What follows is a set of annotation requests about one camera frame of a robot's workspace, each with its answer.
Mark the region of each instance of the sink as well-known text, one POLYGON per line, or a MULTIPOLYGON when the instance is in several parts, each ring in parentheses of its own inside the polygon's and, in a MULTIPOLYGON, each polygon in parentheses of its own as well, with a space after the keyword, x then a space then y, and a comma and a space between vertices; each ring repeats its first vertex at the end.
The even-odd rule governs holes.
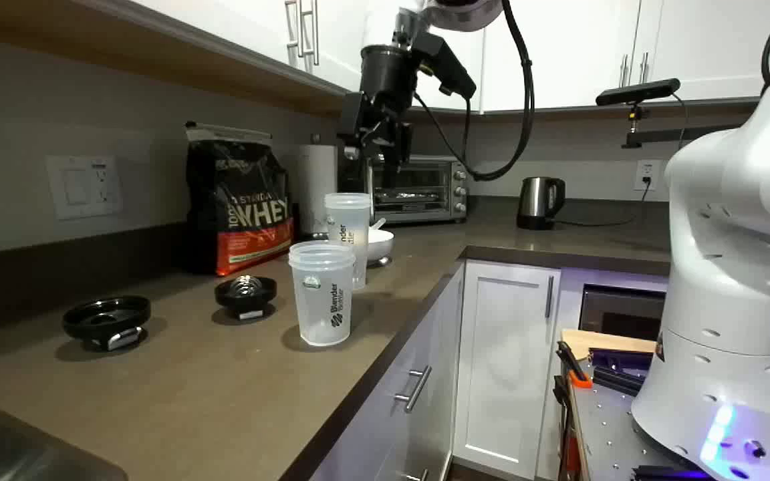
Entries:
POLYGON ((124 481, 128 477, 78 447, 68 447, 0 413, 0 481, 124 481))

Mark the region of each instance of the cabinet door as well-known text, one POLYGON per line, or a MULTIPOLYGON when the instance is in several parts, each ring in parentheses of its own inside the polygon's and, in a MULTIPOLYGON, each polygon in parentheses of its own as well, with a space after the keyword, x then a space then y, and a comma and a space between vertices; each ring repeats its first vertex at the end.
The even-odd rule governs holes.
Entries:
MULTIPOLYGON (((475 84, 471 109, 477 109, 483 95, 483 33, 449 33, 436 27, 429 27, 429 33, 445 41, 445 45, 453 51, 453 57, 475 84)), ((429 109, 461 113, 464 100, 456 95, 444 97, 437 87, 440 87, 437 79, 417 72, 417 95, 429 109)))
POLYGON ((456 457, 508 477, 535 477, 555 300, 555 271, 467 262, 456 457))
POLYGON ((316 33, 303 21, 303 35, 318 35, 318 65, 313 75, 346 92, 360 84, 364 0, 298 0, 302 12, 316 8, 316 33))
MULTIPOLYGON (((584 108, 623 87, 638 0, 515 0, 536 108, 584 108)), ((521 65, 505 20, 487 31, 480 109, 521 109, 521 65)))
POLYGON ((255 51, 281 65, 302 67, 291 35, 295 35, 295 5, 261 0, 255 8, 238 0, 134 0, 201 33, 255 51))
POLYGON ((428 389, 412 413, 406 474, 440 478, 453 434, 456 351, 461 331, 461 271, 445 283, 429 310, 428 389))
POLYGON ((644 0, 632 84, 678 79, 680 100, 758 97, 770 0, 644 0))

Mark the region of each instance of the white cup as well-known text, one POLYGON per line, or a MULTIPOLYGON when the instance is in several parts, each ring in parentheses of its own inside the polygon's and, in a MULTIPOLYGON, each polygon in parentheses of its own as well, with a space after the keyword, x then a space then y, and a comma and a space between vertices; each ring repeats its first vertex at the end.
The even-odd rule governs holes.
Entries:
POLYGON ((334 240, 294 243, 294 300, 298 337, 310 347, 330 347, 350 337, 354 252, 334 240))
POLYGON ((365 243, 369 243, 369 219, 373 203, 365 194, 328 194, 326 218, 328 218, 328 240, 338 240, 354 250, 352 264, 352 288, 365 287, 365 243))

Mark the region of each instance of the white cabinet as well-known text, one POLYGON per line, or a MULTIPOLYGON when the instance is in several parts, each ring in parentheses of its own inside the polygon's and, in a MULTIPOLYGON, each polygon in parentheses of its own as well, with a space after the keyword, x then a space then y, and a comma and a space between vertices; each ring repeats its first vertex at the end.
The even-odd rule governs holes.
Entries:
POLYGON ((295 0, 302 13, 310 12, 302 25, 302 41, 316 39, 313 75, 346 92, 360 87, 360 49, 364 49, 364 0, 295 0))
POLYGON ((238 0, 134 0, 148 12, 171 17, 193 31, 255 51, 271 63, 302 67, 295 43, 294 0, 267 0, 250 8, 238 0))
POLYGON ((346 92, 360 80, 365 3, 357 0, 134 0, 193 31, 346 92))
POLYGON ((444 474, 453 419, 460 291, 456 274, 318 465, 316 481, 444 474))
MULTIPOLYGON (((594 108, 615 87, 678 79, 680 100, 758 97, 770 0, 519 0, 536 108, 594 108)), ((483 113, 521 109, 501 20, 487 31, 483 113)))
POLYGON ((758 97, 770 0, 642 0, 632 84, 678 79, 680 100, 758 97))
MULTIPOLYGON (((636 0, 515 0, 536 108, 588 108, 627 75, 636 0)), ((487 27, 480 109, 521 109, 521 65, 505 20, 487 27)))
MULTIPOLYGON (((432 35, 444 39, 445 45, 453 51, 471 80, 475 84, 475 95, 471 100, 471 109, 477 109, 480 104, 480 92, 483 92, 483 33, 449 33, 449 31, 429 31, 432 35)), ((437 79, 417 72, 417 97, 429 108, 429 109, 464 109, 464 100, 460 95, 444 97, 437 92, 437 79)))
POLYGON ((453 457, 535 478, 557 271, 467 262, 453 457))

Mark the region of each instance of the electric kettle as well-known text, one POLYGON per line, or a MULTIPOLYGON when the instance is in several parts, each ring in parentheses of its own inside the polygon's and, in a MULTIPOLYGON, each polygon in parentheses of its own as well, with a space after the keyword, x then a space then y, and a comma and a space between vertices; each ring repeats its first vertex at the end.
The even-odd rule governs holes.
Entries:
POLYGON ((553 176, 525 176, 521 182, 515 226, 521 230, 551 230, 553 218, 563 210, 565 182, 553 176))

